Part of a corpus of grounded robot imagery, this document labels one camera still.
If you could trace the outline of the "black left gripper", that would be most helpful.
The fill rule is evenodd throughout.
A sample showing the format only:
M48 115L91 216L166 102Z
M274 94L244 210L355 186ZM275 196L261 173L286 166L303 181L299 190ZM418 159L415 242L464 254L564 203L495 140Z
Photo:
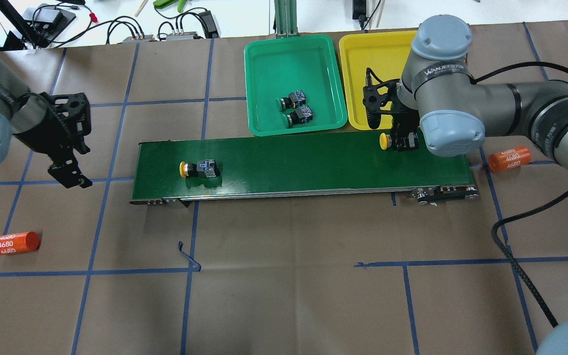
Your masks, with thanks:
M19 109L37 103L38 112L30 114L38 123L30 124L18 133L18 140L37 153L49 155L52 164L48 173L65 188L90 188L93 183L81 172L76 150L87 154L91 150L85 137L92 132L91 108L84 93L48 95L28 92L18 98Z

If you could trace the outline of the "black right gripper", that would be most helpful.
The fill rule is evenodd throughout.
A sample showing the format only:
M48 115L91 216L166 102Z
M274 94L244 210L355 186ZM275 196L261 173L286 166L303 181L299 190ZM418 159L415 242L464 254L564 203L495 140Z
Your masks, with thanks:
M399 79L381 81L372 69L365 70L363 105L370 129L378 130L382 116L390 115L391 147L395 151L419 149L419 113L402 103L397 96Z

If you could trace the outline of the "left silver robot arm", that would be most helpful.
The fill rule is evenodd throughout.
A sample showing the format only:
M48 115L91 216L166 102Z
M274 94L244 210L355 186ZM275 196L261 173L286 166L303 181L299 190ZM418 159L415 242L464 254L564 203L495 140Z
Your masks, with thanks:
M65 188L89 188L92 182L81 172L75 153L90 152L85 137L91 131L91 108L85 94L32 92L0 60L0 163L15 137L52 160L48 173Z

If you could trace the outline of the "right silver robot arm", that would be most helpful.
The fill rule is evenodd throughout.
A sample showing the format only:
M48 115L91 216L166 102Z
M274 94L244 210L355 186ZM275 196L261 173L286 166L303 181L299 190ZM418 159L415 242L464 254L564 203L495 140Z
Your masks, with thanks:
M382 81L367 68L363 105L367 123L379 128L390 115L390 134L381 148L412 150L420 130L426 148L438 157L476 151L486 137L523 135L548 159L568 170L568 68L530 61L508 65L479 78L467 67L472 32L450 14L430 17L419 26L402 74ZM559 323L538 288L498 232L501 227L554 207L568 190L531 211L495 223L491 237L516 271L552 326L538 346L539 355L568 355L568 321Z

